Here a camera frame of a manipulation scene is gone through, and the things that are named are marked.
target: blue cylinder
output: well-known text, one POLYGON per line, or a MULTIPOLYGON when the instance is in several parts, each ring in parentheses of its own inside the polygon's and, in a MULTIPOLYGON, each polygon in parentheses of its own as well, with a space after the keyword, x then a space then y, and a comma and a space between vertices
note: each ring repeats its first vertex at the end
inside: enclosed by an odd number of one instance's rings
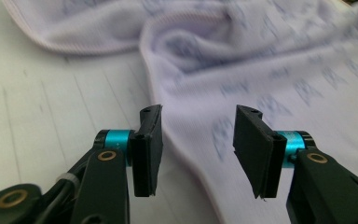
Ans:
POLYGON ((104 147, 112 147, 121 150, 126 158, 126 164, 129 166, 128 143, 130 130, 109 130, 105 137, 104 147))
POLYGON ((296 152, 305 149, 305 143, 301 135, 296 131, 277 131, 278 134, 287 139, 286 150, 284 151, 284 158, 282 168, 294 168, 294 161, 296 160, 296 152))

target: white fabric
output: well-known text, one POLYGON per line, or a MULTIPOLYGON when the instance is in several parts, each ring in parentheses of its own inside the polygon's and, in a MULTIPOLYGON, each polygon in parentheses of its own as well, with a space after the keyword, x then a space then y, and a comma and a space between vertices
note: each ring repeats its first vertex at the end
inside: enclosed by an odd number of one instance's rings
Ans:
POLYGON ((273 130, 304 130, 358 175, 358 5, 328 1, 5 0, 20 28, 59 53, 135 49, 169 146, 224 223, 288 223, 291 170, 255 199, 232 147, 236 105, 273 130))

